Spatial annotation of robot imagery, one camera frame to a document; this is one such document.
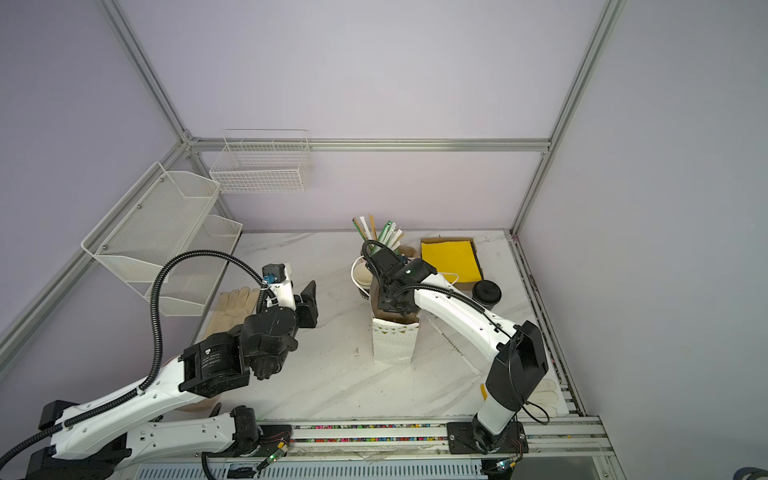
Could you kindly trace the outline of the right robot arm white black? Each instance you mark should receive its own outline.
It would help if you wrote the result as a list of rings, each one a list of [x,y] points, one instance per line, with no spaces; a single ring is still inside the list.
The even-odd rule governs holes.
[[[473,433],[486,444],[502,438],[549,371],[538,326],[493,313],[421,258],[410,260],[374,240],[363,243],[361,256],[378,285],[380,309],[403,316],[425,311],[461,334],[490,362],[488,398],[473,417]]]

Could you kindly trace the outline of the single black paper cup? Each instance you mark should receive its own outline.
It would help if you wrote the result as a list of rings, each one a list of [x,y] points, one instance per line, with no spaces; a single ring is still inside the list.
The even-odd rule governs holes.
[[[472,299],[492,310],[502,299],[500,287],[491,280],[480,280],[473,285],[471,290]]]

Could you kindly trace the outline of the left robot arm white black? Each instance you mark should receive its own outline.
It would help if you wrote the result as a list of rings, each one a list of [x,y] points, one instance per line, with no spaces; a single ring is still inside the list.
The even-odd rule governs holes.
[[[298,347],[296,334],[317,324],[316,284],[300,294],[291,284],[274,284],[277,304],[245,318],[227,332],[210,335],[167,362],[151,386],[126,387],[132,399],[90,417],[81,413],[105,406],[112,394],[84,404],[48,404],[40,424],[55,427],[49,446],[29,459],[29,479],[107,479],[118,470],[150,458],[206,453],[213,457],[265,454],[286,442],[291,428],[263,431],[252,408],[197,420],[163,422],[160,416],[187,405],[245,387],[251,378],[266,380],[282,369],[287,355]]]

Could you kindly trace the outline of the stack of paper cups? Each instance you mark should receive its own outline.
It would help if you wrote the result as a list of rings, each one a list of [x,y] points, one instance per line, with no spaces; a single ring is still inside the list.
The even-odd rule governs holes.
[[[373,276],[362,257],[358,258],[352,265],[351,278],[361,296],[364,299],[369,299]]]

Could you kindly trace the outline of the brown pulp cup carrier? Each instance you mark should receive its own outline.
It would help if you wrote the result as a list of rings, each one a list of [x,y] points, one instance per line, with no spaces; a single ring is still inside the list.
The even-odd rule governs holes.
[[[401,325],[419,323],[418,311],[402,314],[399,310],[395,310],[391,303],[386,300],[387,292],[394,292],[403,286],[404,283],[402,281],[395,280],[382,287],[380,282],[373,278],[370,287],[370,305],[375,319]]]

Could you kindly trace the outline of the white paper takeout bag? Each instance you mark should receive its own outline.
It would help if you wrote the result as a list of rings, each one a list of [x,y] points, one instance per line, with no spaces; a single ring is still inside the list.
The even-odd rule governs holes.
[[[419,328],[418,324],[401,325],[375,319],[371,311],[372,352],[376,363],[409,365],[412,362]]]

